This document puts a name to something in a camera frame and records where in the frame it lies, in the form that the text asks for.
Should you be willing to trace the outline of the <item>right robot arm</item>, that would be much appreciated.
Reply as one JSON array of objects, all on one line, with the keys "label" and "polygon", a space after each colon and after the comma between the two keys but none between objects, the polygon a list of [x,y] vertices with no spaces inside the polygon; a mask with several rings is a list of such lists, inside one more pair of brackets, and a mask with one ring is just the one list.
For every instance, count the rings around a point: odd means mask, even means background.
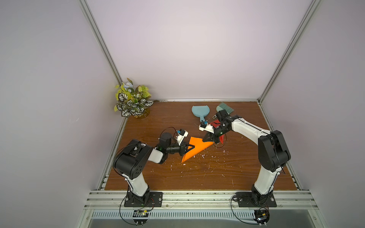
[{"label": "right robot arm", "polygon": [[203,141],[217,143],[221,136],[233,131],[240,133],[258,146],[258,160],[261,168],[252,186],[251,202],[255,206],[265,204],[271,198],[275,181],[283,171],[283,167],[291,159],[282,132],[260,128],[241,116],[230,116],[225,110],[219,111],[216,115],[220,122],[218,127],[214,127],[207,121],[201,121],[199,125],[199,130],[208,132]]}]

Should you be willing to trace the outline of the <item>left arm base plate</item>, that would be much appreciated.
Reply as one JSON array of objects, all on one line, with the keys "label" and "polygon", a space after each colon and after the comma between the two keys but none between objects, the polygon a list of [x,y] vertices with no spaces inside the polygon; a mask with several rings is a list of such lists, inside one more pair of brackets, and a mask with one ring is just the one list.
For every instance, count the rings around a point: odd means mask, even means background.
[{"label": "left arm base plate", "polygon": [[143,196],[137,196],[128,192],[124,207],[161,207],[163,202],[162,192],[147,192]]}]

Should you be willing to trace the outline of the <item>orange square paper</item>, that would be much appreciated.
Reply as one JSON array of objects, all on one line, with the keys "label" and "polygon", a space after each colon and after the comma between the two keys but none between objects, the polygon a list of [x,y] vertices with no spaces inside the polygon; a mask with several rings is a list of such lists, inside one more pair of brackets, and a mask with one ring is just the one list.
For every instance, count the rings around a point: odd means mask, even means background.
[{"label": "orange square paper", "polygon": [[189,140],[189,144],[194,145],[195,148],[193,150],[191,150],[185,157],[182,157],[181,163],[186,162],[187,160],[194,157],[195,155],[197,155],[201,151],[207,149],[208,147],[213,145],[214,142],[203,142],[202,138],[191,137],[190,140]]}]

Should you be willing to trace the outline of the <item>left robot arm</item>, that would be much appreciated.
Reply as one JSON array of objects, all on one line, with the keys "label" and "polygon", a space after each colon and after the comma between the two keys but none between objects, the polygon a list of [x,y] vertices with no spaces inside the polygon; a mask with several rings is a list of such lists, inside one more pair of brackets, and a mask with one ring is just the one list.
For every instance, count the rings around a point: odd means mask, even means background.
[{"label": "left robot arm", "polygon": [[150,192],[150,187],[144,180],[143,169],[147,162],[163,164],[170,154],[184,156],[194,149],[194,145],[184,141],[187,135],[188,132],[183,129],[174,135],[162,133],[155,147],[134,139],[116,155],[113,169],[128,183],[125,207],[153,207],[155,200],[157,206],[161,206],[163,194]]}]

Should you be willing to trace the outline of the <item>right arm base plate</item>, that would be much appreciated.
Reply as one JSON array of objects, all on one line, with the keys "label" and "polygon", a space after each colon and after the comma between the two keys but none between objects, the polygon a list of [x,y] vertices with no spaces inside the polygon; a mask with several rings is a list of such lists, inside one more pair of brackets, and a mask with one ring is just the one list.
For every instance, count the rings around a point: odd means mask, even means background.
[{"label": "right arm base plate", "polygon": [[233,196],[233,201],[237,202],[239,207],[277,207],[277,203],[272,192],[266,195],[261,195],[257,192],[237,192]]}]

